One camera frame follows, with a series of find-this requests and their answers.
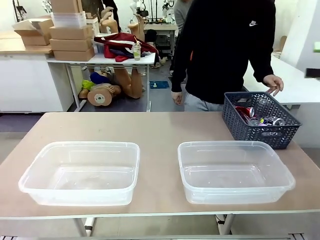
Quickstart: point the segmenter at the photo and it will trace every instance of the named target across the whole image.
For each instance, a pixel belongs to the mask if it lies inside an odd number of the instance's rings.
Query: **black sweatshirt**
[[[193,0],[175,51],[171,90],[182,91],[187,69],[188,93],[223,104],[225,92],[242,90],[249,60],[262,82],[273,74],[275,15],[273,0]]]

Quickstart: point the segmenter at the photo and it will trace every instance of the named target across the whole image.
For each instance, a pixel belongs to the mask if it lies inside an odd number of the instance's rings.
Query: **person's right hand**
[[[182,91],[181,92],[173,92],[171,91],[171,96],[175,104],[182,104]]]

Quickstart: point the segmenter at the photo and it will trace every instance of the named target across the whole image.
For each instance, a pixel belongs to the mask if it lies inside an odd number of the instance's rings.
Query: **clear plastic storage box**
[[[56,28],[83,28],[87,25],[86,13],[51,13]]]
[[[276,152],[260,141],[184,142],[178,159],[192,204],[271,203],[296,185]]]
[[[135,143],[53,142],[25,171],[19,189],[40,205],[127,205],[137,183],[139,161]]]

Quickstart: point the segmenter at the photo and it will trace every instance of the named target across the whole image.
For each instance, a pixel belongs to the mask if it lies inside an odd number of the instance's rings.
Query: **cardboard box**
[[[51,0],[52,12],[55,14],[82,13],[81,0]]]
[[[51,39],[51,19],[31,18],[14,24],[14,31],[21,36],[25,46],[48,45]]]
[[[85,52],[92,47],[91,38],[86,40],[50,39],[53,51]]]
[[[95,55],[95,50],[91,47],[87,51],[53,51],[53,54],[55,59],[60,61],[87,62]]]
[[[51,37],[53,39],[67,40],[86,40],[92,38],[94,33],[91,26],[82,28],[67,28],[67,27],[50,27]]]

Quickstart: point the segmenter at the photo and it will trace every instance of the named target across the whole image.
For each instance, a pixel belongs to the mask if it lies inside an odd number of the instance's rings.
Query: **perforated basket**
[[[261,141],[273,149],[285,149],[302,125],[270,94],[265,92],[226,92],[224,94],[223,120],[235,140]],[[240,116],[235,106],[253,107],[262,117],[276,116],[285,121],[284,126],[250,126]]]

